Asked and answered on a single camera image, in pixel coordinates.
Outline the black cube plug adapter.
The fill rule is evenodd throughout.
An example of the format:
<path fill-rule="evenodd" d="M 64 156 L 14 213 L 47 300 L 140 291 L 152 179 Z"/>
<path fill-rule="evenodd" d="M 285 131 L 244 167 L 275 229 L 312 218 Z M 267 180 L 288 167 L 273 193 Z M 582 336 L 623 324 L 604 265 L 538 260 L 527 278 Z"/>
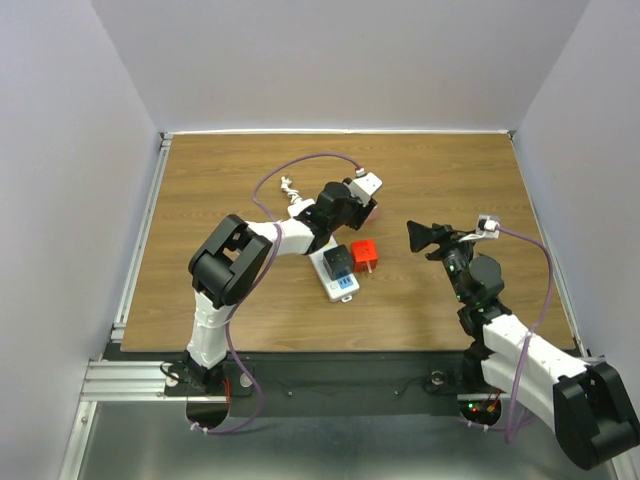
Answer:
<path fill-rule="evenodd" d="M 344 244 L 329 248 L 323 252 L 323 265 L 331 280 L 350 275 L 354 268 L 354 259 Z"/>

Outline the white multicolour power strip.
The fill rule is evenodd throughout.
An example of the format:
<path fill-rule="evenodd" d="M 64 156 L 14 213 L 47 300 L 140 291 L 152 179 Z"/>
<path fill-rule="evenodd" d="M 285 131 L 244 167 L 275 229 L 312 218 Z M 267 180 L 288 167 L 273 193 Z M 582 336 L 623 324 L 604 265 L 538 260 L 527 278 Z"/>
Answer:
<path fill-rule="evenodd" d="M 313 203 L 313 199 L 297 198 L 296 200 L 290 200 L 287 212 L 290 218 L 293 218 L 295 215 L 301 213 L 304 208 L 310 207 Z M 291 230 L 291 228 L 286 227 L 285 233 Z M 286 233 L 285 237 L 285 246 L 293 247 L 293 234 Z M 355 275 L 349 268 L 343 268 L 342 272 L 339 273 L 333 273 L 330 269 L 328 261 L 325 260 L 324 254 L 336 247 L 339 247 L 339 244 L 337 243 L 334 234 L 331 233 L 327 240 L 321 241 L 321 246 L 318 250 L 306 256 L 311 262 L 311 265 L 313 266 L 329 300 L 331 302 L 341 301 L 346 303 L 353 299 L 355 293 L 359 291 L 360 286 Z"/>

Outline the pink cube plug adapter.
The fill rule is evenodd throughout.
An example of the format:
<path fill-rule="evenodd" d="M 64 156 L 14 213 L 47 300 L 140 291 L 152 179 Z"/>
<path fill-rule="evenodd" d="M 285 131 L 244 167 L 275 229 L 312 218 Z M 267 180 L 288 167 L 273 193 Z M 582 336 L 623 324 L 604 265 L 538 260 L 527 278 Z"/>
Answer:
<path fill-rule="evenodd" d="M 377 216 L 378 216 L 378 210 L 379 210 L 378 206 L 375 206 L 375 207 L 374 207 L 374 208 L 369 212 L 369 214 L 368 214 L 367 218 L 365 219 L 365 222 L 366 222 L 366 223 L 369 223 L 369 222 L 374 221 L 374 220 L 377 218 Z"/>

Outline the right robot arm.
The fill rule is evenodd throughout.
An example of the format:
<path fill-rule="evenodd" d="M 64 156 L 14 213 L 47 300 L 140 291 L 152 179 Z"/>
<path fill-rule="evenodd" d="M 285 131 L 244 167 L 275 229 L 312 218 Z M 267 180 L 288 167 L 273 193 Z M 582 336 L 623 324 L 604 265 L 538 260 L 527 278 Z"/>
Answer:
<path fill-rule="evenodd" d="M 524 420 L 515 407 L 541 420 L 574 465 L 590 470 L 639 444 L 639 419 L 618 371 L 605 361 L 573 357 L 526 326 L 500 299 L 505 288 L 500 264 L 477 254 L 480 241 L 516 233 L 495 216 L 479 216 L 472 231 L 448 224 L 408 221 L 410 249 L 430 247 L 426 259 L 443 265 L 457 301 L 459 322 L 472 337 L 460 366 L 472 390 L 493 387 L 511 402 L 503 427 L 511 441 Z"/>

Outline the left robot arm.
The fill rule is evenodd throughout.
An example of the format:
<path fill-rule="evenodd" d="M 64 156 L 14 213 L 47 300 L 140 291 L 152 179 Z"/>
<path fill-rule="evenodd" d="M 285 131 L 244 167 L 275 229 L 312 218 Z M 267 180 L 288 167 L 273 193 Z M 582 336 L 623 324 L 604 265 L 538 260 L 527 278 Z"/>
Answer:
<path fill-rule="evenodd" d="M 193 329 L 180 361 L 160 367 L 167 387 L 183 385 L 211 395 L 228 386 L 223 363 L 232 350 L 231 320 L 279 256 L 311 258 L 332 300 L 351 296 L 351 288 L 341 283 L 352 277 L 353 262 L 334 233 L 343 226 L 360 229 L 375 210 L 374 196 L 382 185 L 375 174 L 363 173 L 329 182 L 317 198 L 304 199 L 283 183 L 290 202 L 286 219 L 249 222 L 226 216 L 189 261 Z"/>

